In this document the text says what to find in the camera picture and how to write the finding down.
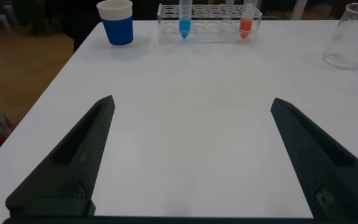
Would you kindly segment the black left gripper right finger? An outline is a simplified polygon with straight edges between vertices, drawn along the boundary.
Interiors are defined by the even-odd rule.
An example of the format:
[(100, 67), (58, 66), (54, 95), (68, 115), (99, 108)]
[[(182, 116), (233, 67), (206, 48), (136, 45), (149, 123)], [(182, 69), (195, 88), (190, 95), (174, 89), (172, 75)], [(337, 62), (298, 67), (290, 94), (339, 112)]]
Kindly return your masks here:
[(291, 103), (271, 109), (316, 220), (358, 220), (358, 158)]

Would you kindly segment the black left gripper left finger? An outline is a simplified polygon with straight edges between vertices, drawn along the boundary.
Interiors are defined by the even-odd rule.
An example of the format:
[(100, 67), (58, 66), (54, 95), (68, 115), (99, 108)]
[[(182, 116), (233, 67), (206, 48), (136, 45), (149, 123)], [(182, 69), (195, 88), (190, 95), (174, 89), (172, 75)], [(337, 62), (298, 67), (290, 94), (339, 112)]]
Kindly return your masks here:
[(6, 199), (11, 217), (90, 217), (92, 194), (115, 110), (98, 100)]

